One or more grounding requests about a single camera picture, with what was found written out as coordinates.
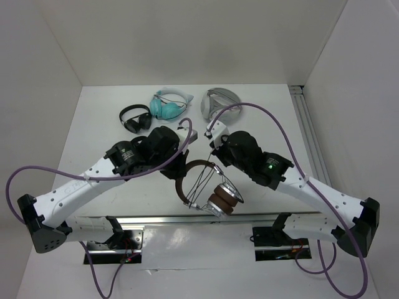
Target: brown headphones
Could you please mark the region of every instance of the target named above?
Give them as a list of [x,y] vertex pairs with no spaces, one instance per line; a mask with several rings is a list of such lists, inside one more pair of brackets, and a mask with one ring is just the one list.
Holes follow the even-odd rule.
[[[207,210],[209,210],[215,216],[225,219],[231,215],[234,211],[234,207],[237,202],[244,202],[238,190],[233,184],[224,176],[222,170],[217,167],[214,163],[205,160],[194,160],[186,165],[187,172],[196,166],[206,166],[213,168],[216,173],[225,178],[224,182],[217,185],[214,189],[214,193],[209,197],[207,201]],[[187,199],[183,192],[183,178],[179,178],[175,183],[176,192],[179,198],[187,206],[191,205],[191,202]]]

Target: teal headphones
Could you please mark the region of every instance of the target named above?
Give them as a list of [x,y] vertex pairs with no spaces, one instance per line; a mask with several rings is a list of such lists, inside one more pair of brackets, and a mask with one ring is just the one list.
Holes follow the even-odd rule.
[[[163,95],[167,95],[169,93],[181,96],[185,102],[172,101],[162,97]],[[154,94],[154,97],[150,102],[151,115],[155,116],[159,120],[171,120],[176,118],[187,110],[188,103],[193,98],[193,95],[189,95],[177,88],[165,87]],[[176,103],[182,103],[183,106],[179,107]]]

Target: white table surface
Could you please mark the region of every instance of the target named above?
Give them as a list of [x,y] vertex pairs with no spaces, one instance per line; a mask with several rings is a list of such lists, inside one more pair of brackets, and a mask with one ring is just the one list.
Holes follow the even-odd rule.
[[[146,227],[141,264],[124,265],[111,299],[341,299],[323,275],[302,272],[293,260],[256,262],[249,241],[251,225],[176,225]],[[313,259],[300,260],[309,270],[320,270],[315,242]],[[324,244],[329,263],[332,246]],[[100,298],[84,251],[65,243],[47,254],[29,257],[17,299]],[[117,265],[95,265],[99,284],[108,295]],[[357,258],[339,250],[330,271],[337,286],[355,294],[362,286]],[[378,299],[369,277],[362,299]]]
[[[243,102],[257,103],[271,111],[282,123],[291,140],[297,158],[308,174],[312,174],[309,158],[305,150],[297,117],[287,85],[173,85],[194,95],[186,113],[179,117],[190,117],[194,129],[198,131],[198,140],[190,147],[188,161],[206,159],[210,152],[209,141],[203,136],[207,122],[202,118],[200,103],[204,92],[211,87],[224,87],[236,92]],[[84,87],[77,104],[76,112],[68,138],[62,153],[59,169],[80,174],[88,169],[116,142],[131,140],[136,135],[128,132],[119,122],[118,114],[128,105],[149,104],[151,96],[162,86],[117,86]],[[166,125],[176,129],[178,121],[167,122],[153,118],[151,129]],[[229,125],[230,132],[248,131],[264,151],[275,152],[291,158],[287,145],[274,122],[263,112],[244,107],[239,119]],[[215,157],[211,158],[220,166]],[[194,183],[200,168],[190,171],[185,179],[185,190]],[[245,174],[234,167],[225,171],[226,175],[239,188],[246,200],[238,204],[235,213],[275,213],[313,211],[309,206],[279,192],[254,184]],[[69,179],[57,176],[54,186],[58,187]],[[204,189],[198,203],[205,203],[214,187],[220,183],[220,177],[214,178]],[[189,210],[178,199],[173,181],[160,173],[131,180],[122,186],[102,194],[79,209],[80,216],[171,216],[201,214]]]

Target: headphones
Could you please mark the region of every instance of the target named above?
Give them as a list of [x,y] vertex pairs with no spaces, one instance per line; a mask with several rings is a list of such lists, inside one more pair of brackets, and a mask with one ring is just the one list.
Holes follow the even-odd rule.
[[[226,106],[235,103],[241,103],[241,99],[234,92],[220,87],[209,89],[202,97],[202,116],[206,120],[211,121],[220,110],[222,110]],[[223,113],[219,117],[219,121],[221,121],[222,123],[229,122],[237,118],[242,110],[242,106],[233,107]]]
[[[129,118],[127,121],[123,121],[122,116],[127,111],[133,109],[145,109],[147,112]],[[151,118],[152,115],[150,109],[146,105],[141,105],[141,104],[128,106],[119,113],[119,120],[121,124],[125,127],[126,130],[134,134],[137,134],[141,129],[148,130],[151,127]]]
[[[216,186],[213,193],[210,195],[206,203],[206,211],[214,214],[216,217],[225,220],[234,211],[237,202],[244,203],[239,191],[234,187],[232,182],[223,174],[222,170],[212,162],[205,160],[194,160],[186,165],[188,172],[196,166],[205,166],[213,168],[218,175],[223,178],[223,183]],[[175,182],[175,188],[178,197],[183,201],[186,206],[194,207],[197,210],[204,210],[198,204],[192,203],[187,199],[183,192],[183,179],[178,178]]]
[[[169,93],[181,96],[185,102],[172,101],[162,97],[163,95],[167,95]],[[177,88],[165,87],[154,94],[154,97],[150,102],[150,113],[159,120],[174,119],[187,110],[188,103],[193,98],[193,95],[189,95]],[[176,103],[182,103],[183,106],[179,107]]]

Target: headphone headband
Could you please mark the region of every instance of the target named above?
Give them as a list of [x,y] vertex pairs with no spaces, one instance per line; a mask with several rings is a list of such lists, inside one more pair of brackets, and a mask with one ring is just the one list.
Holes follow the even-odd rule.
[[173,88],[173,87],[165,87],[165,88],[157,91],[155,93],[155,95],[167,95],[169,93],[181,96],[182,98],[185,99],[187,104],[194,98],[193,95],[189,95],[188,93],[185,93],[184,91],[177,89],[177,88]]
[[122,124],[125,123],[125,121],[122,120],[122,116],[123,116],[127,111],[130,111],[130,110],[133,110],[133,109],[145,109],[145,110],[148,112],[148,114],[151,115],[151,111],[150,111],[150,109],[149,109],[146,105],[142,105],[142,104],[130,105],[130,106],[124,108],[124,109],[119,113],[119,120],[120,120],[120,122],[121,122]]

